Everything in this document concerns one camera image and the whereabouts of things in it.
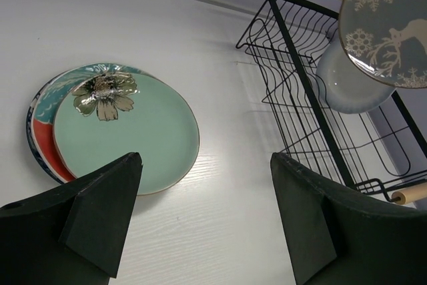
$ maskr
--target teal plate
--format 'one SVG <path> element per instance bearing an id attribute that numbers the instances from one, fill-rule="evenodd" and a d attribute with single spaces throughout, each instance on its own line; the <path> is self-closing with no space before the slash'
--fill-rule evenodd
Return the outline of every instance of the teal plate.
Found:
<path id="1" fill-rule="evenodd" d="M 199 151 L 199 130 L 189 105 L 148 75 L 104 73 L 84 81 L 59 106 L 53 134 L 75 177 L 139 152 L 144 165 L 138 195 L 179 182 Z"/>

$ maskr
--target stack of plates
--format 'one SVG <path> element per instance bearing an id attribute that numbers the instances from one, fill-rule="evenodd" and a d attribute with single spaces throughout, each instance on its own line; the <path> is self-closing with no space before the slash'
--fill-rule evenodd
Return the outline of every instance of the stack of plates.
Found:
<path id="1" fill-rule="evenodd" d="M 318 94 L 340 113 L 364 113 L 377 108 L 395 91 L 394 87 L 364 75 L 350 61 L 338 40 L 322 55 L 316 70 Z"/>
<path id="2" fill-rule="evenodd" d="M 199 130 L 183 97 L 147 73 L 115 63 L 72 69 L 51 79 L 27 114 L 27 139 L 40 166 L 67 183 L 139 152 L 138 195 L 180 181 L 199 150 Z"/>

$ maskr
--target black object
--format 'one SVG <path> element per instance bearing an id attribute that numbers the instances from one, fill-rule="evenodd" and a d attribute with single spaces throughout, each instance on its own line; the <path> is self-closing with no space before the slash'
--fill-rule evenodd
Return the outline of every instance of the black object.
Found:
<path id="1" fill-rule="evenodd" d="M 374 111 L 378 121 L 389 128 L 388 132 L 374 138 L 374 125 L 367 114 L 355 115 L 351 119 L 353 124 L 366 130 L 359 133 L 366 136 L 366 143 L 355 144 L 346 125 L 348 119 L 344 122 L 343 115 L 331 111 L 316 94 L 325 86 L 314 72 L 319 53 L 337 32 L 338 14 L 334 11 L 305 0 L 266 0 L 236 47 L 245 47 L 260 68 L 266 86 L 262 102 L 272 109 L 284 143 L 282 152 L 360 192 L 383 193 L 391 202 L 388 192 L 427 182 L 427 169 L 413 169 L 402 139 L 409 135 L 418 142 L 420 153 L 426 158 L 427 142 L 395 92 L 389 113 L 393 119 L 386 117 L 382 107 Z M 402 125 L 393 128 L 390 120 Z M 378 149 L 383 143 L 391 146 L 395 157 L 404 164 L 400 173 L 386 165 Z M 383 182 L 370 175 L 363 160 L 367 150 L 375 155 L 371 164 L 394 178 Z"/>
<path id="2" fill-rule="evenodd" d="M 106 285 L 115 278 L 142 160 L 130 153 L 0 208 L 0 284 Z"/>
<path id="3" fill-rule="evenodd" d="M 381 202 L 284 154 L 271 160 L 297 285 L 419 285 L 427 212 Z"/>

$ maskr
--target dish rack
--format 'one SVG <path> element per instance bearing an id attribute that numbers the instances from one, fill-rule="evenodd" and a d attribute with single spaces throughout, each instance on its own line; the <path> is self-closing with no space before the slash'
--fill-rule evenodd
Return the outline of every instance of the dish rack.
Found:
<path id="1" fill-rule="evenodd" d="M 281 152 L 334 181 L 395 202 L 390 192 L 427 182 L 427 166 L 412 165 L 403 137 L 411 135 L 427 159 L 426 140 L 397 91 L 382 106 L 358 115 L 340 114 L 320 99 L 325 84 L 316 76 L 317 62 L 337 36 L 336 12 L 306 0 L 266 0 L 236 47 L 261 71 L 262 102 L 271 107 Z M 399 166 L 390 160 L 390 148 Z"/>

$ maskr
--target light blue plate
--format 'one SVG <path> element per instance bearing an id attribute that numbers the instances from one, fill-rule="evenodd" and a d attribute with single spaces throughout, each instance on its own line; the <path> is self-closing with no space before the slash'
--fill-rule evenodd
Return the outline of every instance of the light blue plate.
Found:
<path id="1" fill-rule="evenodd" d="M 144 167 L 138 195 L 180 181 L 199 150 L 199 130 L 185 100 L 147 75 L 105 73 L 71 90 L 53 124 L 63 163 L 81 177 L 128 152 Z"/>
<path id="2" fill-rule="evenodd" d="M 366 75 L 394 87 L 427 87 L 427 0 L 343 0 L 340 39 Z"/>
<path id="3" fill-rule="evenodd" d="M 35 159 L 54 180 L 66 183 L 75 179 L 64 167 L 53 141 L 53 120 L 59 104 L 82 81 L 102 73 L 115 72 L 148 75 L 140 69 L 122 64 L 92 63 L 54 77 L 34 97 L 27 114 L 27 138 Z"/>
<path id="4" fill-rule="evenodd" d="M 338 40 L 324 52 L 316 75 L 320 97 L 331 109 L 341 113 L 370 111 L 395 90 L 361 73 L 347 58 Z"/>

